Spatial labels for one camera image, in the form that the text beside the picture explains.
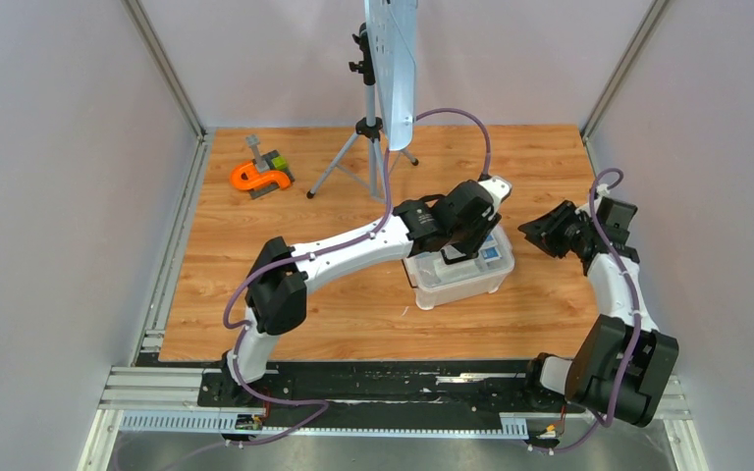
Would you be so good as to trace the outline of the blue square alcohol pad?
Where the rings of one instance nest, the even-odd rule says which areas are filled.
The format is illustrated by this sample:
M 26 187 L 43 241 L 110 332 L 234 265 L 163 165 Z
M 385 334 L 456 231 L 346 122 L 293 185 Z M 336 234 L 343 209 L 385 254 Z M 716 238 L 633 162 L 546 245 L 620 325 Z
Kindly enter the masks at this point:
M 503 255 L 498 244 L 483 246 L 479 250 L 479 255 L 486 263 L 501 260 Z

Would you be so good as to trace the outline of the white plastic box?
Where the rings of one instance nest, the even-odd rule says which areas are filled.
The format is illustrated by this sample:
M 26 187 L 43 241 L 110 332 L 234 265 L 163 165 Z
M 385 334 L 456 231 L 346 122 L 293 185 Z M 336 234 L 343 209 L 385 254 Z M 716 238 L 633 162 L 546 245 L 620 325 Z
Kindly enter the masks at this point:
M 422 253 L 403 260 L 418 308 L 436 306 L 496 292 L 513 271 L 512 244 L 499 225 L 487 236 L 475 258 L 447 264 L 440 253 Z

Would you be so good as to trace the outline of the clear plastic lid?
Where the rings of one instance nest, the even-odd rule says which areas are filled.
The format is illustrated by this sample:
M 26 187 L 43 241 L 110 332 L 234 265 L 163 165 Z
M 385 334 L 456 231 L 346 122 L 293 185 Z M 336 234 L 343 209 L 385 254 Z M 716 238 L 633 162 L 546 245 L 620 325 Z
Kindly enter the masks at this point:
M 457 264 L 446 264 L 441 252 L 422 253 L 406 258 L 403 264 L 410 285 L 425 291 L 487 282 L 497 287 L 515 266 L 512 244 L 501 225 L 490 232 L 481 248 L 495 244 L 500 246 L 503 257 L 491 263 L 486 263 L 479 251 L 476 258 Z

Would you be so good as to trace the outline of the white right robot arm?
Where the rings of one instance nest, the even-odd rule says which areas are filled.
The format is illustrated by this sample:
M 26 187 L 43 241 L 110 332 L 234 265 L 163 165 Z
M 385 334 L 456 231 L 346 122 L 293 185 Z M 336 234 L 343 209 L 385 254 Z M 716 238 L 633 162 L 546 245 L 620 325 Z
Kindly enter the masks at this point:
M 528 364 L 521 395 L 534 409 L 558 399 L 643 428 L 654 418 L 676 363 L 677 339 L 649 316 L 639 286 L 639 255 L 627 245 L 635 205 L 601 197 L 589 212 L 564 201 L 519 226 L 544 253 L 581 262 L 599 315 L 571 359 L 543 352 Z

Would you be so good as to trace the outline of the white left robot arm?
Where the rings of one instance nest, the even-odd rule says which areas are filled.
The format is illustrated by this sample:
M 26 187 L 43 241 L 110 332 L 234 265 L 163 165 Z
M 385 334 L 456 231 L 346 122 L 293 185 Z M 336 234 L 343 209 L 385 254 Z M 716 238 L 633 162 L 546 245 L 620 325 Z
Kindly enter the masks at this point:
M 512 185 L 498 176 L 469 180 L 446 195 L 406 200 L 340 235 L 293 245 L 280 236 L 269 239 L 224 311 L 224 326 L 240 335 L 226 355 L 224 393 L 238 405 L 259 398 L 279 338 L 304 322 L 309 296 L 333 281 L 447 247 L 460 261 L 477 256 L 511 193 Z

